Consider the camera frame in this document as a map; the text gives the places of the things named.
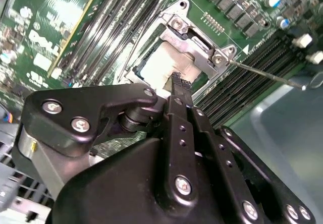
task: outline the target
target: screw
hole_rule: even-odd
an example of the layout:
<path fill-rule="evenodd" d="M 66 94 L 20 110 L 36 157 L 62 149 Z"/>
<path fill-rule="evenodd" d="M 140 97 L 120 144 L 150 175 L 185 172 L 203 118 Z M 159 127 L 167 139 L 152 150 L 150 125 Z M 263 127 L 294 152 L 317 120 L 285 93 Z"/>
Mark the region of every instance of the screw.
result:
<path fill-rule="evenodd" d="M 244 201 L 243 208 L 244 211 L 247 213 L 248 217 L 250 217 L 252 220 L 258 219 L 258 213 L 250 202 Z"/>
<path fill-rule="evenodd" d="M 232 137 L 232 133 L 228 130 L 228 129 L 224 129 L 224 132 L 228 135 L 228 136 L 230 136 L 230 137 Z"/>
<path fill-rule="evenodd" d="M 175 19 L 172 21 L 172 27 L 175 29 L 175 30 L 180 30 L 183 26 L 183 23 L 178 20 L 178 19 Z"/>
<path fill-rule="evenodd" d="M 222 63 L 223 57 L 219 54 L 216 54 L 212 57 L 212 60 L 216 63 L 216 64 L 220 64 Z"/>
<path fill-rule="evenodd" d="M 153 96 L 153 93 L 149 89 L 144 89 L 143 92 L 148 96 Z"/>
<path fill-rule="evenodd" d="M 71 122 L 71 126 L 77 132 L 87 132 L 90 129 L 90 124 L 83 118 L 75 118 Z"/>
<path fill-rule="evenodd" d="M 203 116 L 203 111 L 201 111 L 200 109 L 197 109 L 196 112 L 200 115 L 200 116 Z"/>
<path fill-rule="evenodd" d="M 295 211 L 295 209 L 292 206 L 287 205 L 287 210 L 288 210 L 288 213 L 290 214 L 290 216 L 292 218 L 294 218 L 295 220 L 298 219 L 298 214 L 297 214 L 297 212 Z"/>
<path fill-rule="evenodd" d="M 307 210 L 304 207 L 300 206 L 299 210 L 306 220 L 311 220 L 311 216 L 309 215 L 309 213 L 307 212 Z"/>
<path fill-rule="evenodd" d="M 58 114 L 62 111 L 62 107 L 60 104 L 54 101 L 47 101 L 42 105 L 42 109 L 49 114 Z"/>
<path fill-rule="evenodd" d="M 182 105 L 182 101 L 179 99 L 179 98 L 175 98 L 174 101 L 179 104 L 179 105 Z"/>
<path fill-rule="evenodd" d="M 177 177 L 175 179 L 175 186 L 182 195 L 189 195 L 191 193 L 191 185 L 183 177 Z"/>

